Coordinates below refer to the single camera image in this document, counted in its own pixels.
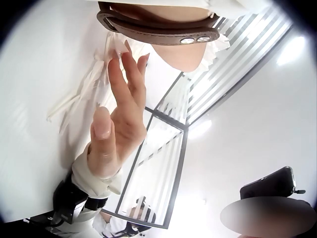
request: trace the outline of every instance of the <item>fingernail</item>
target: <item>fingernail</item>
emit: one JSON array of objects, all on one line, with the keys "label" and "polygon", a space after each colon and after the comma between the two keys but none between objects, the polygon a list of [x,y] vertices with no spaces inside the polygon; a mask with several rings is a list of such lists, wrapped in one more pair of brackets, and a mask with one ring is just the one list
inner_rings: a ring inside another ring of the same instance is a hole
[{"label": "fingernail", "polygon": [[96,123],[94,124],[94,130],[98,140],[108,139],[111,133],[111,124],[110,126],[107,126],[104,123]]},{"label": "fingernail", "polygon": [[150,53],[146,54],[145,56],[146,56],[146,61],[148,61],[150,57]]},{"label": "fingernail", "polygon": [[132,52],[128,40],[126,40],[126,41],[124,42],[124,44],[125,44],[125,46],[128,48],[128,50],[129,50],[130,52]]},{"label": "fingernail", "polygon": [[111,58],[112,58],[112,59],[118,59],[118,55],[117,55],[117,52],[116,52],[115,50],[113,50],[113,51],[111,52]]},{"label": "fingernail", "polygon": [[105,140],[111,133],[111,118],[107,109],[99,107],[94,114],[94,131],[98,140]]}]

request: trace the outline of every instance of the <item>brown leather strap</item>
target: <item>brown leather strap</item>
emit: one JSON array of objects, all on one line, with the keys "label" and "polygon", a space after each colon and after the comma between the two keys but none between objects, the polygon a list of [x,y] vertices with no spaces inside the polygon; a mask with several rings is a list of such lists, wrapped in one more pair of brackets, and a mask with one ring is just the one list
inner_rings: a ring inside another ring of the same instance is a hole
[{"label": "brown leather strap", "polygon": [[152,23],[133,19],[110,9],[110,4],[99,2],[100,12],[97,19],[110,31],[137,41],[154,45],[182,45],[187,43],[210,42],[219,38],[219,33],[212,28],[219,18],[206,18],[189,23]]}]

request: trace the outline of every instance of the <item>hand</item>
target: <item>hand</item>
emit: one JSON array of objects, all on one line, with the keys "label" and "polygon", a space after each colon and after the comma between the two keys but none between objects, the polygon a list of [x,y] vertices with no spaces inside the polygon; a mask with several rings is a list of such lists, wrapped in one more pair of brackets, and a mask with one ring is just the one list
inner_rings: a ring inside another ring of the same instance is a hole
[{"label": "hand", "polygon": [[118,58],[114,57],[109,62],[108,73],[117,107],[111,115],[105,107],[99,107],[90,128],[88,167],[100,178],[113,176],[146,136],[144,75],[149,55],[141,56],[136,63],[127,41],[125,45],[129,52],[123,53],[121,60],[128,83],[123,78]]}]

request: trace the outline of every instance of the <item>shirt cuff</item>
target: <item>shirt cuff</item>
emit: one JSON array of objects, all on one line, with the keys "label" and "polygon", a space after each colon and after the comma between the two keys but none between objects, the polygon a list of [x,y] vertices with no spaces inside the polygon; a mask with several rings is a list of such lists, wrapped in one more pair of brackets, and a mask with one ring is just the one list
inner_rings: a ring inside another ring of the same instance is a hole
[{"label": "shirt cuff", "polygon": [[121,194],[121,169],[108,179],[101,179],[94,176],[87,164],[88,148],[86,146],[84,152],[77,157],[72,165],[73,175],[72,182],[91,198],[103,199],[107,198],[111,192]]}]

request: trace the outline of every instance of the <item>metal frame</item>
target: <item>metal frame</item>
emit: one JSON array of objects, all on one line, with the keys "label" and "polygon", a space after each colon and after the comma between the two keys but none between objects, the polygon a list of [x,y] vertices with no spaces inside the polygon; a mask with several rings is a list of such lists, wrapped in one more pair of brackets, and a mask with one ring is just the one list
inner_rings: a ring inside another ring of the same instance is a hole
[{"label": "metal frame", "polygon": [[183,134],[183,139],[182,139],[182,145],[181,145],[181,149],[180,149],[178,165],[177,165],[176,174],[175,174],[175,179],[174,179],[174,183],[173,183],[173,187],[172,187],[171,198],[170,198],[170,201],[168,203],[168,207],[167,207],[167,211],[166,211],[166,215],[165,215],[165,218],[164,218],[163,225],[158,225],[158,224],[154,224],[154,223],[150,223],[150,222],[140,221],[140,220],[136,220],[136,219],[133,219],[133,218],[126,217],[126,216],[123,216],[121,214],[118,214],[120,206],[121,206],[122,201],[123,201],[123,197],[124,197],[124,195],[126,193],[129,181],[131,179],[133,170],[135,168],[135,165],[137,163],[138,157],[140,155],[140,152],[141,152],[141,149],[142,149],[142,146],[143,146],[143,142],[138,148],[138,151],[137,151],[135,159],[134,159],[134,161],[132,163],[132,167],[130,169],[128,178],[127,178],[126,183],[125,183],[125,185],[123,187],[123,190],[121,192],[120,199],[119,199],[119,202],[117,204],[115,212],[113,213],[113,212],[110,212],[108,210],[102,209],[103,212],[105,212],[105,213],[107,213],[107,214],[109,214],[111,216],[115,216],[115,217],[127,220],[127,221],[132,222],[132,223],[137,223],[137,224],[144,225],[144,226],[151,226],[151,227],[156,227],[156,228],[168,229],[168,226],[169,226],[169,223],[170,223],[170,220],[171,220],[171,216],[172,216],[172,213],[173,213],[175,199],[176,199],[178,186],[179,186],[179,181],[180,181],[181,174],[182,174],[182,169],[183,169],[183,163],[184,163],[184,157],[185,157],[185,151],[186,151],[186,144],[187,144],[187,136],[188,136],[188,125],[180,123],[179,121],[177,121],[177,120],[165,115],[164,113],[158,111],[157,108],[161,104],[161,102],[165,99],[165,97],[170,92],[170,90],[173,88],[173,86],[176,84],[176,82],[179,80],[179,78],[182,76],[182,73],[183,72],[181,72],[179,74],[179,76],[176,78],[174,83],[171,85],[171,87],[165,93],[164,97],[157,104],[157,106],[156,106],[156,108],[154,110],[152,110],[152,109],[150,109],[148,107],[145,107],[145,110],[151,113],[151,117],[150,117],[149,123],[147,124],[146,130],[149,130],[150,124],[152,122],[153,117],[156,117],[156,118],[162,120],[163,122],[167,123],[168,125],[171,125],[171,126],[179,129],[181,132],[184,133]]},{"label": "metal frame", "polygon": [[111,215],[111,216],[115,216],[115,217],[130,221],[132,223],[137,223],[137,224],[144,225],[144,226],[168,229],[169,223],[170,223],[170,220],[171,220],[171,216],[172,216],[172,213],[173,213],[173,209],[174,209],[174,204],[175,204],[175,199],[176,199],[177,192],[178,192],[178,187],[179,187],[181,174],[182,174],[189,127],[191,125],[193,125],[202,116],[204,116],[207,112],[210,112],[210,110],[215,110],[217,107],[219,107],[229,97],[231,97],[239,88],[241,88],[250,78],[252,78],[253,75],[256,74],[266,64],[266,62],[273,56],[275,49],[279,49],[282,46],[281,43],[283,42],[283,39],[290,32],[291,29],[293,29],[293,26],[291,26],[286,31],[286,33],[276,42],[276,44],[271,49],[269,49],[269,51],[233,87],[231,87],[228,90],[227,93],[225,93],[213,105],[211,105],[209,108],[207,108],[191,124],[183,124],[183,123],[175,120],[174,118],[171,118],[168,115],[158,111],[158,107],[160,106],[160,104],[164,101],[164,99],[166,98],[168,93],[171,91],[171,89],[174,87],[174,85],[177,83],[177,81],[183,76],[183,72],[181,72],[178,75],[178,77],[175,79],[173,84],[170,86],[170,88],[167,90],[167,92],[164,94],[164,96],[162,97],[162,99],[160,100],[160,102],[157,104],[157,106],[154,109],[150,109],[148,107],[145,107],[145,110],[151,113],[151,118],[150,118],[149,123],[148,123],[148,125],[146,127],[147,130],[150,127],[150,124],[152,122],[153,117],[156,117],[156,118],[164,121],[165,123],[167,123],[167,124],[177,128],[177,129],[179,129],[180,131],[182,131],[184,133],[183,140],[182,140],[182,145],[181,145],[181,151],[180,151],[179,160],[178,160],[178,165],[177,165],[177,170],[176,170],[175,179],[174,179],[174,184],[173,184],[171,197],[170,197],[170,201],[169,201],[169,204],[168,204],[168,207],[167,207],[167,211],[166,211],[166,215],[165,215],[165,219],[164,219],[163,225],[158,225],[158,224],[154,224],[154,223],[140,221],[140,220],[136,220],[136,219],[129,218],[129,217],[126,217],[126,216],[118,214],[119,208],[120,208],[120,206],[122,204],[123,196],[126,193],[129,181],[130,181],[131,176],[132,176],[132,172],[133,172],[133,170],[135,168],[135,165],[136,165],[136,162],[138,160],[138,157],[139,157],[140,151],[142,149],[143,143],[138,148],[138,151],[137,151],[137,154],[136,154],[135,159],[133,161],[132,167],[130,169],[128,178],[127,178],[126,183],[124,185],[124,188],[122,190],[122,193],[121,193],[117,208],[115,210],[115,213],[107,211],[105,209],[102,209],[102,211],[107,213],[107,214],[109,214],[109,215]]}]

